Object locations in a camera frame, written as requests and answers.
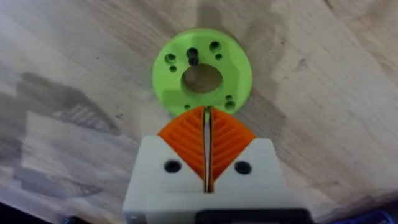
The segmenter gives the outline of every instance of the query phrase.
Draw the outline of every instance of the green 3d printed disc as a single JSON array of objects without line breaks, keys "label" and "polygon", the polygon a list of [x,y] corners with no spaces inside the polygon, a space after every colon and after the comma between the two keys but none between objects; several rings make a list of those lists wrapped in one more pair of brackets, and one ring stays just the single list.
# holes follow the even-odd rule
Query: green 3d printed disc
[{"label": "green 3d printed disc", "polygon": [[[206,93],[187,88],[183,81],[190,67],[201,65],[215,68],[222,76],[220,84]],[[158,99],[175,116],[201,105],[233,114],[252,85],[251,66],[241,46],[212,29],[192,29],[173,37],[157,56],[152,78]]]}]

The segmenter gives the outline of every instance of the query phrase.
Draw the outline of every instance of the center hole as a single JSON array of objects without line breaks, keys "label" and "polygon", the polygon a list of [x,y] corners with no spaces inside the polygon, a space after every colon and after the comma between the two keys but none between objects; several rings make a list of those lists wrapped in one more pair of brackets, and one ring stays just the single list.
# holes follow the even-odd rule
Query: center hole
[{"label": "center hole", "polygon": [[221,73],[211,65],[191,66],[182,75],[184,86],[196,93],[209,93],[215,90],[222,81]]}]

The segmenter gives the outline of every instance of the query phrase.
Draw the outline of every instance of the circular plate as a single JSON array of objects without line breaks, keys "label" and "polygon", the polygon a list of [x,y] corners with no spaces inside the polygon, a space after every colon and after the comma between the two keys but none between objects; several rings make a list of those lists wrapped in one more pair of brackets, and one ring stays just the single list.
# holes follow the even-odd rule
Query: circular plate
[{"label": "circular plate", "polygon": [[[213,91],[197,93],[183,84],[183,73],[191,66],[190,48],[197,49],[199,64],[211,65],[221,73],[222,82]],[[201,105],[233,114],[250,94],[252,71],[243,49],[230,36],[212,29],[192,29],[173,37],[160,51],[152,83],[160,102],[175,116]]]}]

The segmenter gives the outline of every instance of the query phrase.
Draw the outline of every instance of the wooden tabletop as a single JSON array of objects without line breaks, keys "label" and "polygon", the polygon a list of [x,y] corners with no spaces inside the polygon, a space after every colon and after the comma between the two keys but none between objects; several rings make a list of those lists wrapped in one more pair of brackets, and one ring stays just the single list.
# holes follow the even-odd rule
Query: wooden tabletop
[{"label": "wooden tabletop", "polygon": [[316,220],[398,188],[394,0],[0,0],[0,200],[119,223],[161,47],[193,27],[236,38],[253,89],[236,117],[272,140]]}]

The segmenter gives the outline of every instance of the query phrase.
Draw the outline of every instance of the ribbed texture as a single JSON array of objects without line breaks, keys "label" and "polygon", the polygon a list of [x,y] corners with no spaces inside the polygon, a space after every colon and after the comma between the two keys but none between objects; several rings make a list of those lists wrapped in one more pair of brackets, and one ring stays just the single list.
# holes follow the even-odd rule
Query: ribbed texture
[{"label": "ribbed texture", "polygon": [[205,179],[204,112],[204,106],[189,110],[158,133],[203,180]]},{"label": "ribbed texture", "polygon": [[214,182],[256,136],[228,113],[211,108],[211,179]]}]

